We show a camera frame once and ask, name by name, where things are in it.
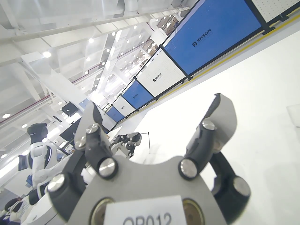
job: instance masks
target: blue partition panel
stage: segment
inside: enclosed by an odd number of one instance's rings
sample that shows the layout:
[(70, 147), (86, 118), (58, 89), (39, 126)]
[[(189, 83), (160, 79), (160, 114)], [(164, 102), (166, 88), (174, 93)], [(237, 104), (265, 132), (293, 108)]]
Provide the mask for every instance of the blue partition panel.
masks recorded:
[(115, 122), (119, 122), (123, 118), (125, 118), (116, 108), (113, 106), (109, 109), (109, 111), (106, 113), (108, 116), (110, 116)]
[(153, 99), (153, 96), (137, 81), (134, 81), (122, 96), (135, 109), (140, 108)]
[(200, 0), (165, 49), (191, 74), (260, 27), (244, 0)]

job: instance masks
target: yellow floor line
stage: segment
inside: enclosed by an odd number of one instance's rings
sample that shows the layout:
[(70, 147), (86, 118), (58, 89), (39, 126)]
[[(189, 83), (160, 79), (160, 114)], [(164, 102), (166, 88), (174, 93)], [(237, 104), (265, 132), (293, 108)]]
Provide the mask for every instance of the yellow floor line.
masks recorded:
[[(293, 17), (293, 18), (290, 18), (287, 22), (283, 23), (283, 24), (280, 25), (279, 27), (276, 27), (274, 30), (270, 31), (268, 34), (263, 35), (262, 37), (256, 39), (256, 40), (253, 41), (252, 43), (248, 44), (248, 45), (245, 46), (244, 48), (242, 48), (242, 49), (238, 50), (237, 52), (233, 53), (232, 55), (230, 55), (229, 57), (225, 58), (224, 60), (222, 60), (222, 61), (216, 63), (216, 64), (215, 64), (214, 66), (212, 66), (211, 68), (208, 68), (206, 71), (203, 71), (202, 73), (200, 73), (200, 74), (194, 76), (192, 80), (194, 81), (194, 80), (198, 79), (200, 76), (202, 76), (202, 75), (206, 74), (207, 72), (213, 70), (214, 68), (216, 68), (216, 67), (219, 66), (220, 64), (222, 64), (222, 63), (228, 61), (229, 59), (233, 58), (234, 56), (238, 55), (239, 53), (241, 53), (241, 52), (243, 52), (244, 50), (248, 49), (249, 47), (253, 46), (253, 45), (256, 44), (257, 42), (259, 42), (259, 41), (265, 39), (266, 37), (270, 36), (270, 35), (273, 34), (274, 32), (277, 32), (279, 29), (282, 29), (283, 27), (285, 27), (286, 25), (288, 25), (288, 24), (290, 24), (291, 22), (295, 21), (295, 20), (298, 19), (299, 17), (300, 17), (300, 14), (297, 15), (297, 16), (295, 16), (295, 17)], [(152, 104), (149, 104), (148, 106), (143, 107), (142, 109), (140, 109), (139, 112), (140, 112), (140, 111), (143, 111), (143, 110), (145, 110), (145, 109), (147, 109), (147, 108), (149, 108), (149, 107), (151, 107), (151, 106), (153, 106), (156, 102), (161, 101), (162, 99), (164, 99), (164, 98), (167, 97), (168, 95), (174, 93), (174, 92), (177, 91), (178, 89), (181, 89), (182, 87), (184, 87), (184, 86), (187, 85), (187, 84), (190, 84), (190, 82), (185, 82), (185, 83), (183, 83), (182, 85), (180, 85), (179, 87), (177, 87), (177, 88), (171, 90), (169, 93), (166, 93), (165, 95), (161, 96), (157, 101), (155, 101), (155, 102), (153, 102)], [(135, 114), (132, 114), (131, 116), (129, 116), (127, 119), (134, 117), (136, 114), (137, 114), (137, 112), (136, 112)]]

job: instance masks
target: label sticker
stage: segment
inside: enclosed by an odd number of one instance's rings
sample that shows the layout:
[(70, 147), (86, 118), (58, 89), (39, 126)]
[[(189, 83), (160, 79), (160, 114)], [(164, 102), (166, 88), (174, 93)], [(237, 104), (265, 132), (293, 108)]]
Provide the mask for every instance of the label sticker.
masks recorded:
[(108, 204), (104, 225), (186, 225), (180, 196)]

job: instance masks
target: gray metal plate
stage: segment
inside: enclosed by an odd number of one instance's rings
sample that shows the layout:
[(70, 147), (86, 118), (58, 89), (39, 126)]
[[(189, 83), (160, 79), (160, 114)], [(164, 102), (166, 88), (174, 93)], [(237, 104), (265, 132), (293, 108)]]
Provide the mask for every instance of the gray metal plate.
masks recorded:
[(222, 213), (201, 176), (192, 181), (184, 180), (178, 172), (183, 159), (176, 156), (157, 165), (141, 165), (121, 156), (114, 156), (119, 164), (117, 175), (111, 180), (94, 177), (81, 196), (68, 224), (90, 224), (95, 205), (103, 198), (110, 197), (116, 202), (162, 196), (180, 195), (198, 203), (206, 225), (226, 225)]

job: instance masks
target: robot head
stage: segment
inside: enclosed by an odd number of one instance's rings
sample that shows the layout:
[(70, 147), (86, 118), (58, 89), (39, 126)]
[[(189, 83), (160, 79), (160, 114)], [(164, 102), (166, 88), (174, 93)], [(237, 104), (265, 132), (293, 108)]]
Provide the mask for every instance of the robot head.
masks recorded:
[(28, 127), (27, 133), (31, 137), (31, 144), (36, 142), (41, 142), (44, 138), (47, 137), (48, 129), (46, 123), (37, 123), (32, 124)]

